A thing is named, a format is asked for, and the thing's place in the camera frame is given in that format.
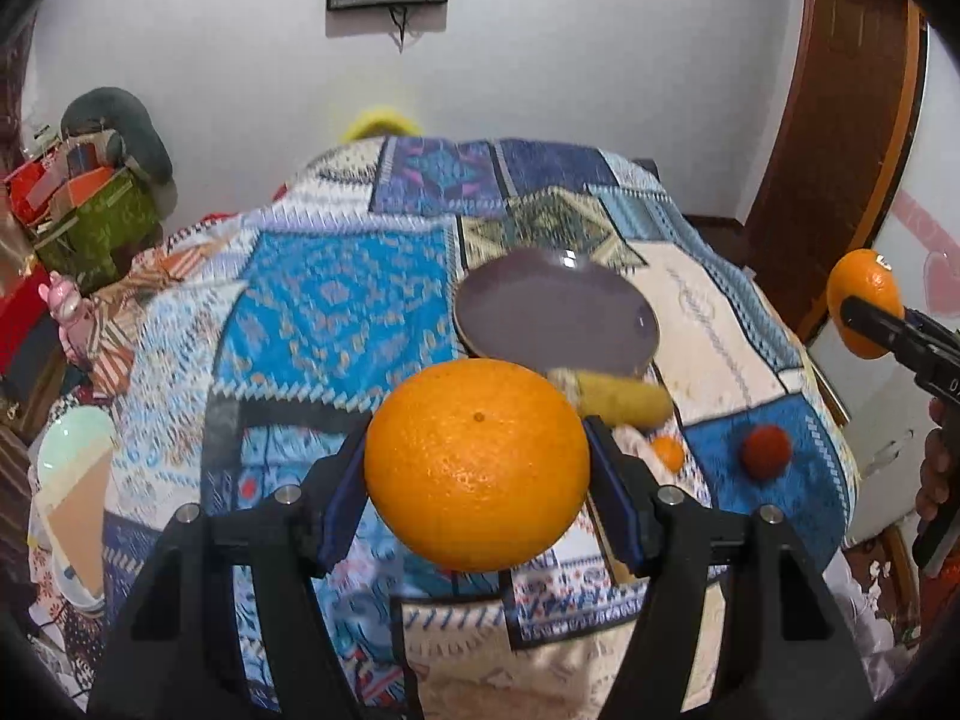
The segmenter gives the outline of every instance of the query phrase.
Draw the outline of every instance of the metal screw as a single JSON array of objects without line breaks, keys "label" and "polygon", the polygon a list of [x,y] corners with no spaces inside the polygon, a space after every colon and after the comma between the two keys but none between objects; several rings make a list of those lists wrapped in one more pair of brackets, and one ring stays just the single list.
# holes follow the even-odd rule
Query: metal screw
[{"label": "metal screw", "polygon": [[174,513],[177,522],[188,525],[200,516],[200,507],[195,503],[185,503]]},{"label": "metal screw", "polygon": [[277,498],[278,503],[290,506],[290,504],[299,501],[301,495],[303,493],[297,485],[284,485],[274,493],[274,498]]},{"label": "metal screw", "polygon": [[771,525],[779,525],[784,521],[784,513],[772,503],[765,503],[760,507],[760,519]]},{"label": "metal screw", "polygon": [[666,485],[656,491],[656,497],[667,506],[678,506],[683,503],[683,498],[686,498],[686,495],[680,488],[674,487],[674,485]]}]

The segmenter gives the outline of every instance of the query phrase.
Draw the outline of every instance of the pink ribbon print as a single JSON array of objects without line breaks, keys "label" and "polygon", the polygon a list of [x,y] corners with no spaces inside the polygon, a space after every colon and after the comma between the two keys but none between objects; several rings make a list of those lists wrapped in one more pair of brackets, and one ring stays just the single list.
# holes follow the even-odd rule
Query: pink ribbon print
[{"label": "pink ribbon print", "polygon": [[923,263],[928,311],[942,317],[960,317],[960,244],[906,191],[896,193],[890,213],[929,252]]}]

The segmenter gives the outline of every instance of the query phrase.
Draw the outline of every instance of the hand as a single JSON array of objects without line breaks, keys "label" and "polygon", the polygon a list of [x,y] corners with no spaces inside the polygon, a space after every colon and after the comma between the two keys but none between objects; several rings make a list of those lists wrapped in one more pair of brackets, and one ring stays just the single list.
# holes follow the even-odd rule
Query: hand
[{"label": "hand", "polygon": [[[944,404],[937,398],[930,401],[930,418],[938,425],[944,421]],[[917,493],[917,514],[930,522],[937,515],[940,504],[949,496],[949,472],[957,463],[947,453],[941,430],[931,430],[923,445],[923,465],[920,466],[920,491]]]}]

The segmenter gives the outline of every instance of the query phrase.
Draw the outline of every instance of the yellow vegetable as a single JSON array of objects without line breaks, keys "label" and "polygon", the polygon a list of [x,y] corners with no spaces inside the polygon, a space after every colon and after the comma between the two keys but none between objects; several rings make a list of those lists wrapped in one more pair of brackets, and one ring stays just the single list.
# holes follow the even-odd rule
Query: yellow vegetable
[{"label": "yellow vegetable", "polygon": [[673,415],[673,398],[659,384],[570,368],[554,368],[546,377],[579,415],[597,415],[607,425],[654,430]]}]

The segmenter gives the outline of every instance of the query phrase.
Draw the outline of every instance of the purple plate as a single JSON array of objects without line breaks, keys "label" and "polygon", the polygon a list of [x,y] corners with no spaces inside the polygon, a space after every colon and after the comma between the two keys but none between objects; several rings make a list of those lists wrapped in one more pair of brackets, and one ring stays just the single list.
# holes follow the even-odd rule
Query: purple plate
[{"label": "purple plate", "polygon": [[629,281],[572,251],[520,248],[471,271],[453,320],[480,357],[641,375],[659,344],[654,311]]}]

